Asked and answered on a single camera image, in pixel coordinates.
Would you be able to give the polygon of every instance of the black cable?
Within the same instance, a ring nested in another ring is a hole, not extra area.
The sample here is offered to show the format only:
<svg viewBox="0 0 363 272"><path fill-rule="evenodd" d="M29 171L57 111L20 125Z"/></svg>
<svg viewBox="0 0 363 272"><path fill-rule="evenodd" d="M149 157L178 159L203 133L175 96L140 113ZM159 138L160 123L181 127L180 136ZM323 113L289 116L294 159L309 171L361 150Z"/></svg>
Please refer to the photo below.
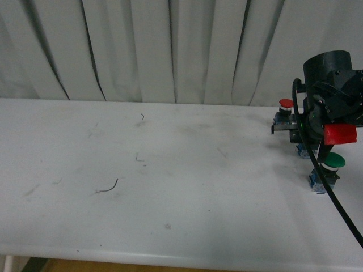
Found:
<svg viewBox="0 0 363 272"><path fill-rule="evenodd" d="M97 190L96 193L99 193L99 192L108 192L108 191L111 191L114 187L116 187L116 184L117 182L119 181L119 179L116 180L114 186L111 188L111 189L108 189L108 190Z"/></svg>
<svg viewBox="0 0 363 272"><path fill-rule="evenodd" d="M336 207L336 209L340 213L341 217L343 218L343 220L347 224L348 228L350 229L350 231L352 232L354 237L357 239L358 243L363 248L363 236L362 236L362 234L360 234L359 230L354 225L353 221L351 220L351 218L349 217L347 212L344 210L344 208L340 204L339 200L336 198L333 190L330 188L330 185L327 182L327 180L325 179L325 176L324 176L324 174L323 174L323 172L322 172L322 170L321 170L321 168L319 166L319 163L316 160L316 158L314 156L314 153L311 150L311 147L310 147L309 143L307 142L307 137L305 135L305 131L302 128L303 124L302 124L301 119L300 119L299 108L298 108L297 97L296 97L297 88L298 88L298 85L300 85L300 84L301 84L301 80L298 79L298 78L295 79L294 82L293 82L293 104L294 104L294 113L295 113L295 118L296 118L296 123L297 123L297 129L299 131L302 143L304 144L304 146L306 148L306 151L309 154L310 160L313 163L313 166L314 166L320 180L322 181L322 183L324 185L324 188L327 191L331 201L333 202L334 206Z"/></svg>

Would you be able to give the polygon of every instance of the white table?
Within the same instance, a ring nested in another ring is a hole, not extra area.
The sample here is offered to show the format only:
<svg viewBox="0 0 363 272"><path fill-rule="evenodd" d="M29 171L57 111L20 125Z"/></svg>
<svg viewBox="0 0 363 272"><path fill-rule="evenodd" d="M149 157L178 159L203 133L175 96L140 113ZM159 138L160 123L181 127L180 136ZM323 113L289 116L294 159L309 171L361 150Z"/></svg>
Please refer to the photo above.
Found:
<svg viewBox="0 0 363 272"><path fill-rule="evenodd" d="M311 163L288 131L270 134L276 111L0 99L0 254L363 271L328 195L310 190ZM334 147L347 161L334 191L363 231L358 132Z"/></svg>

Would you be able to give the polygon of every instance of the red block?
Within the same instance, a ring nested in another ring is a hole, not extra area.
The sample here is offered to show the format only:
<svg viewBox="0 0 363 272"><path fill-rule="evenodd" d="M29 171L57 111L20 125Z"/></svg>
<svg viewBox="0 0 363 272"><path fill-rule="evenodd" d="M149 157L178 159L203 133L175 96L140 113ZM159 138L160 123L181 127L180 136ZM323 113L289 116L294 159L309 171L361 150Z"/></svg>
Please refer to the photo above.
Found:
<svg viewBox="0 0 363 272"><path fill-rule="evenodd" d="M327 124L324 126L324 143L342 145L357 142L357 128L350 124Z"/></svg>

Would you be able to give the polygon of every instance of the white curtain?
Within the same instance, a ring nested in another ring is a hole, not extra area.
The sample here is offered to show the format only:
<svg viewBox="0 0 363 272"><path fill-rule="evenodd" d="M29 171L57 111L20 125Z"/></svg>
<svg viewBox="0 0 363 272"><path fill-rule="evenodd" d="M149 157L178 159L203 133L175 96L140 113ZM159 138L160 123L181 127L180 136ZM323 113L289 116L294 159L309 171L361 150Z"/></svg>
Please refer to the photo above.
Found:
<svg viewBox="0 0 363 272"><path fill-rule="evenodd" d="M1 0L0 97L276 105L329 50L363 68L361 1Z"/></svg>

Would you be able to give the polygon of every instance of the green button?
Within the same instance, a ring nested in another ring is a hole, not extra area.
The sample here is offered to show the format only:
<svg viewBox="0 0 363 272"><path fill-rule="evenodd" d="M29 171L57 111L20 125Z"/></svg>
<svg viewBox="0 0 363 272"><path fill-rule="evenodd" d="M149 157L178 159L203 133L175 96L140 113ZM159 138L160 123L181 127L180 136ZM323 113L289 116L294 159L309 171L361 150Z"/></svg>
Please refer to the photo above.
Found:
<svg viewBox="0 0 363 272"><path fill-rule="evenodd" d="M342 156L337 153L330 152L324 162L327 166L332 168L339 168L345 166L345 160Z"/></svg>

